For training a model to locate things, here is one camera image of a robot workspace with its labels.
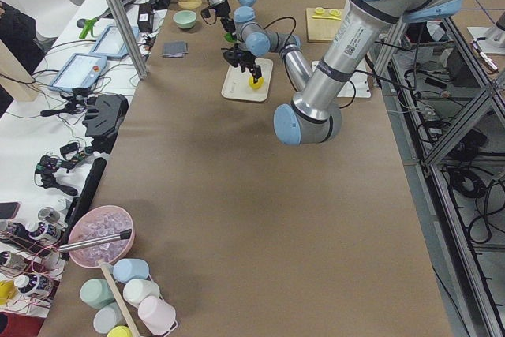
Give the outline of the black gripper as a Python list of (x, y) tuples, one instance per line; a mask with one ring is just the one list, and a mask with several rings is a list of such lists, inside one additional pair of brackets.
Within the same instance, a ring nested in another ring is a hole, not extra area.
[(250, 84), (257, 84), (262, 78), (259, 65), (256, 65), (256, 57), (250, 51), (244, 51), (238, 46), (223, 48), (224, 59), (234, 68), (239, 68), (242, 73), (249, 71)]
[(234, 20), (230, 18), (230, 6), (227, 1), (217, 5), (209, 5), (201, 10), (201, 17), (208, 25), (213, 25), (220, 21), (226, 33), (232, 33), (236, 36)]

